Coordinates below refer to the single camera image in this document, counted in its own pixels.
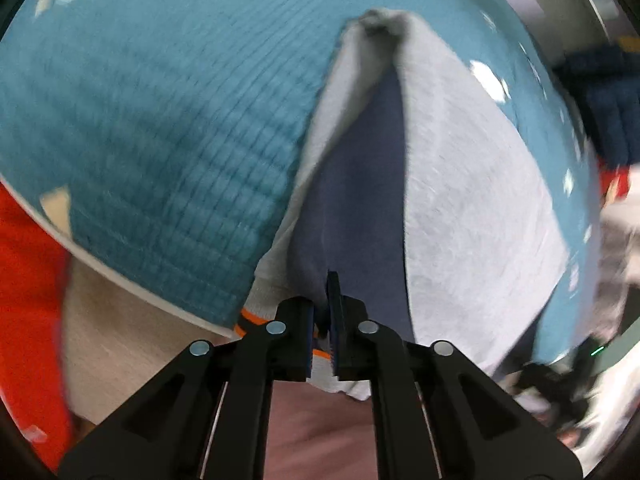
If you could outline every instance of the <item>pink fabric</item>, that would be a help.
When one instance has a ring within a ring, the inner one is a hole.
[[[275,383],[264,480],[377,480],[370,400]]]

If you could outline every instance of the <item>silver screw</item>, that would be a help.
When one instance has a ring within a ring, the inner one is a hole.
[[[209,343],[206,341],[194,341],[189,347],[191,355],[200,356],[209,353]]]
[[[433,351],[444,357],[453,354],[453,345],[449,341],[437,341],[433,345]]]
[[[271,321],[267,325],[267,332],[269,332],[272,335],[282,334],[286,329],[287,329],[287,325],[285,325],[281,321]]]
[[[375,334],[380,327],[376,322],[366,320],[361,322],[358,325],[358,330],[360,330],[363,334]]]

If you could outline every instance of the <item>beige floor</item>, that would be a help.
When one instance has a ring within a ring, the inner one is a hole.
[[[164,312],[75,260],[63,314],[71,409],[98,424],[196,339],[226,339]]]

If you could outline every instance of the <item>beige paper piece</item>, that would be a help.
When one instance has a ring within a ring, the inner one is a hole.
[[[40,205],[55,228],[71,238],[71,220],[69,218],[71,195],[68,188],[59,187],[44,194],[40,197]]]

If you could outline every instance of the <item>teal surface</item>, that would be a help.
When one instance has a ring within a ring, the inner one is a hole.
[[[504,0],[51,1],[36,17],[26,0],[0,42],[0,173],[36,208],[67,186],[74,241],[197,316],[235,323],[341,30],[373,7],[416,12],[504,79],[502,110],[548,183],[571,265],[590,264],[590,158]],[[588,280],[570,281],[542,320],[540,359],[572,344],[590,304]]]

